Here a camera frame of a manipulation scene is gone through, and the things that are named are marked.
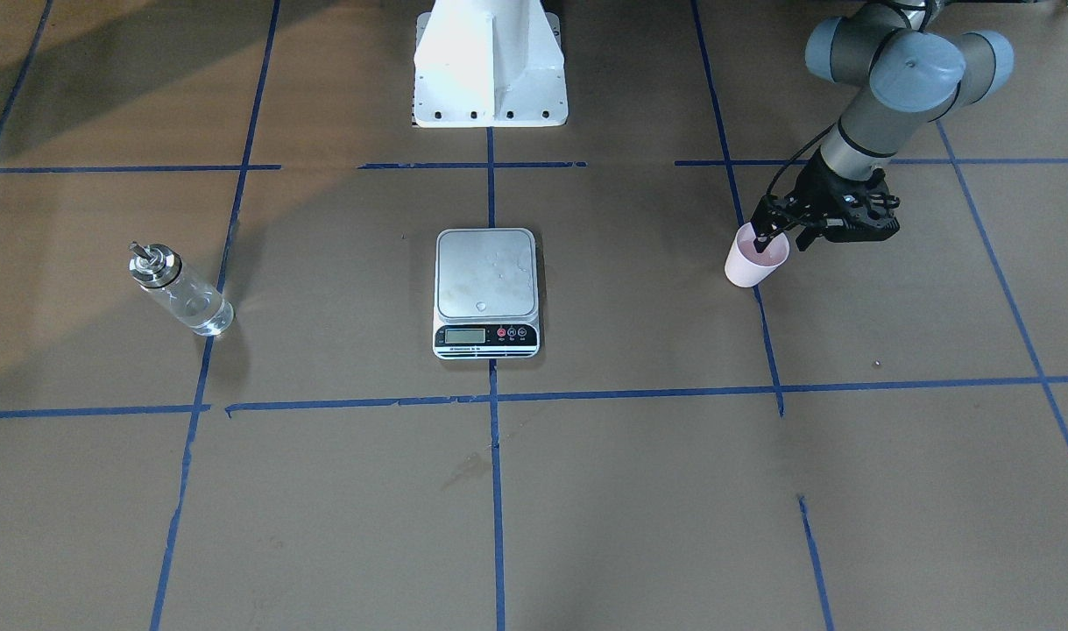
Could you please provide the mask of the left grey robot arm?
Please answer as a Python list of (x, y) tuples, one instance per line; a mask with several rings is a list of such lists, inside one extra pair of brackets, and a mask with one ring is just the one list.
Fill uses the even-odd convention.
[(751, 216), (761, 254), (790, 230), (799, 249), (890, 239), (899, 199), (885, 167), (924, 124), (980, 102), (1010, 79), (1015, 49), (994, 31), (946, 40), (930, 31), (942, 1), (867, 1), (819, 23), (803, 59), (811, 74), (857, 88), (842, 115), (803, 147), (808, 161), (786, 195), (767, 191)]

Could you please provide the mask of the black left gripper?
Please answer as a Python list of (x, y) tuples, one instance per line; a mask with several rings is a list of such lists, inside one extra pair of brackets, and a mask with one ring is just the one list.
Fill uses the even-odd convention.
[[(846, 179), (826, 164), (820, 152), (799, 172), (791, 200), (803, 230), (796, 246), (806, 252), (819, 238), (831, 243), (883, 241), (901, 228), (895, 211), (901, 200), (891, 195), (886, 173), (874, 169), (869, 179)], [(790, 204), (763, 195), (751, 216), (753, 248), (761, 254), (780, 235), (794, 228)]]

